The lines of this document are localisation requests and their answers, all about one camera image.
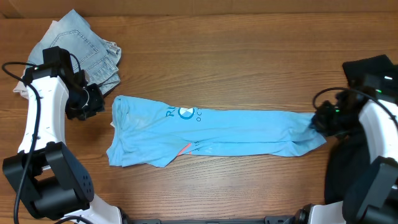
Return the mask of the light blue printed t-shirt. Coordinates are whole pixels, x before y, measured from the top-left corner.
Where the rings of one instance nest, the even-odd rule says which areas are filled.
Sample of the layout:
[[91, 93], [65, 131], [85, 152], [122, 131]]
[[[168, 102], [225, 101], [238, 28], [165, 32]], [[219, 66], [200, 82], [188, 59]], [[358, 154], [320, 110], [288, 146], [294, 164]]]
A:
[[165, 167], [184, 154], [296, 157], [326, 142], [310, 127], [311, 113], [182, 108], [117, 96], [112, 116], [112, 166]]

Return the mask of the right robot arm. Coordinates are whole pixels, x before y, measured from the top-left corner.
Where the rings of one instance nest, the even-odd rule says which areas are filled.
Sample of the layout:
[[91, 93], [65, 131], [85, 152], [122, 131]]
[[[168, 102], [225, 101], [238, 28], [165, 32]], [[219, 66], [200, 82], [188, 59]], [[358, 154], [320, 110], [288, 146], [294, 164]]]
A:
[[311, 123], [340, 140], [328, 161], [325, 204], [308, 204], [284, 223], [397, 223], [397, 78], [346, 79], [336, 103], [324, 101]]

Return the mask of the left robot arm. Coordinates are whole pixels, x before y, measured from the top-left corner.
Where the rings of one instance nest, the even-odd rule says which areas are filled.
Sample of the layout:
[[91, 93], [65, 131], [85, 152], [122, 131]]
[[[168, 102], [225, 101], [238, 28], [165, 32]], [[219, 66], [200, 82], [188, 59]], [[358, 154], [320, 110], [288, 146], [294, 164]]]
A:
[[119, 208], [95, 194], [89, 172], [66, 146], [65, 119], [86, 120], [104, 111], [97, 84], [74, 71], [74, 55], [58, 46], [43, 50], [43, 64], [26, 64], [20, 78], [29, 106], [23, 140], [2, 171], [16, 192], [14, 223], [23, 204], [36, 219], [56, 223], [129, 223]]

